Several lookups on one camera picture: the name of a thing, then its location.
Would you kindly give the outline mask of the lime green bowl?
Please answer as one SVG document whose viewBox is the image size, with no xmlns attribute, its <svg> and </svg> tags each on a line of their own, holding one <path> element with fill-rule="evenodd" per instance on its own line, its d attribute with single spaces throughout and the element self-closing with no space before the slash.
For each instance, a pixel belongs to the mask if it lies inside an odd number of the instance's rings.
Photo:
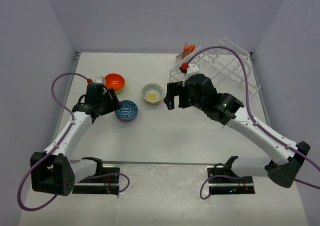
<svg viewBox="0 0 320 226">
<path fill-rule="evenodd" d="M 119 90 L 115 90 L 115 93 L 116 94 L 120 94 L 120 93 L 122 93 L 123 91 L 124 91 L 124 89 L 125 89 L 125 86 L 123 86 L 121 89 L 119 89 Z"/>
</svg>

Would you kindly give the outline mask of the black bowl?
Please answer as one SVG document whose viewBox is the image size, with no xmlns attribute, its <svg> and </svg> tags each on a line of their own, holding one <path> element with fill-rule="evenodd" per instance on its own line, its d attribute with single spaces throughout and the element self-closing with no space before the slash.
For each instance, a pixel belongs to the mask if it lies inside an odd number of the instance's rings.
<svg viewBox="0 0 320 226">
<path fill-rule="evenodd" d="M 139 109 L 135 102 L 131 100 L 122 100 L 121 108 L 115 111 L 115 115 L 116 117 L 129 119 L 137 117 L 138 112 Z"/>
</svg>

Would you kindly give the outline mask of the blue yellow sun bowl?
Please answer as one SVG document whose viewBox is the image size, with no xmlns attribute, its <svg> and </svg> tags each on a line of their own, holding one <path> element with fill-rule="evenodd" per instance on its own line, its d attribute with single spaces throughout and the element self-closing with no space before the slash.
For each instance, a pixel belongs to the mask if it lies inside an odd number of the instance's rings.
<svg viewBox="0 0 320 226">
<path fill-rule="evenodd" d="M 149 83 L 143 86 L 141 90 L 141 96 L 142 98 L 143 97 L 150 97 L 150 98 L 164 97 L 164 90 L 160 85 L 156 83 Z"/>
</svg>

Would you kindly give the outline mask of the orange bowl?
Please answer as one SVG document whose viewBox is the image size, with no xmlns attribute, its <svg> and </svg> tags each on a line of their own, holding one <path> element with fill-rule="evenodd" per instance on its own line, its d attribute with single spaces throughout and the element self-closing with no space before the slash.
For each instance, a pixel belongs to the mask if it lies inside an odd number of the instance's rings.
<svg viewBox="0 0 320 226">
<path fill-rule="evenodd" d="M 125 86 L 125 79 L 122 75 L 117 73 L 107 74 L 105 77 L 105 86 L 113 88 L 115 91 L 121 90 Z"/>
</svg>

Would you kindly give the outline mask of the red patterned glass bowl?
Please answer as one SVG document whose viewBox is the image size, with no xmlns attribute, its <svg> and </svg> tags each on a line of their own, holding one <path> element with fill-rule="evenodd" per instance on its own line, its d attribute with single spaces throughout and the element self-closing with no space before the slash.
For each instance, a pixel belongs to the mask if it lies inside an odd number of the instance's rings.
<svg viewBox="0 0 320 226">
<path fill-rule="evenodd" d="M 121 122 L 124 122 L 124 123 L 129 123 L 129 122 L 132 122 L 135 120 L 136 117 L 133 117 L 133 118 L 129 118 L 129 119 L 125 119 L 125 118 L 120 118 L 120 117 L 117 117 L 117 119 Z"/>
</svg>

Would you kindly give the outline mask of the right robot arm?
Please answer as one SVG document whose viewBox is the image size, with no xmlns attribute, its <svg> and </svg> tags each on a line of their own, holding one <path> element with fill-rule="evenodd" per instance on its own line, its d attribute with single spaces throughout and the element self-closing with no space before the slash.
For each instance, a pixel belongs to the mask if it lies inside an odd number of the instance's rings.
<svg viewBox="0 0 320 226">
<path fill-rule="evenodd" d="M 262 158 L 231 157 L 231 165 L 223 170 L 226 181 L 262 176 L 279 186 L 291 187 L 310 150 L 307 143 L 296 143 L 275 132 L 252 116 L 236 97 L 217 92 L 203 74 L 195 74 L 184 82 L 168 83 L 164 103 L 170 110 L 175 107 L 175 97 L 179 99 L 180 108 L 198 108 L 209 119 L 242 134 L 267 154 Z"/>
</svg>

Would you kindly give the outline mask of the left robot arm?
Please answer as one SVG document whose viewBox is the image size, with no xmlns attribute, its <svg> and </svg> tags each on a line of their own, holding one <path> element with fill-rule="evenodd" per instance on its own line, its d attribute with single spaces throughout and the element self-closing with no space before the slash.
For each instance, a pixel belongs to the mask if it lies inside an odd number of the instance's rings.
<svg viewBox="0 0 320 226">
<path fill-rule="evenodd" d="M 70 157 L 85 132 L 103 115 L 121 108 L 114 89 L 102 83 L 88 83 L 86 94 L 82 95 L 72 109 L 68 124 L 44 152 L 35 152 L 30 158 L 31 185 L 37 192 L 54 195 L 69 195 L 74 184 L 90 179 L 103 179 L 102 160 L 84 157 L 72 164 Z"/>
</svg>

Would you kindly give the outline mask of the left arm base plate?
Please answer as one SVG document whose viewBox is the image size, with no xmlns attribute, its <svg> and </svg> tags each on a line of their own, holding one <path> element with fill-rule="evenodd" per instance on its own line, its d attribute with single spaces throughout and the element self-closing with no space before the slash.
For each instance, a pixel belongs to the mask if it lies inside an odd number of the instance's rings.
<svg viewBox="0 0 320 226">
<path fill-rule="evenodd" d="M 84 179 L 75 184 L 72 194 L 119 194 L 119 175 Z"/>
</svg>

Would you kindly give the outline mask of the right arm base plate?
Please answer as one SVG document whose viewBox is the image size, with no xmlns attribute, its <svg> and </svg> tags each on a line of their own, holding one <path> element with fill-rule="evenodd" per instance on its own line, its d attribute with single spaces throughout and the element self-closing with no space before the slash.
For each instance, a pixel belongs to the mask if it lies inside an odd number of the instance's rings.
<svg viewBox="0 0 320 226">
<path fill-rule="evenodd" d="M 211 195 L 255 194 L 253 178 L 238 179 L 230 169 L 224 169 L 221 165 L 207 168 L 208 177 L 213 175 L 225 175 L 231 178 L 216 177 L 208 181 Z"/>
</svg>

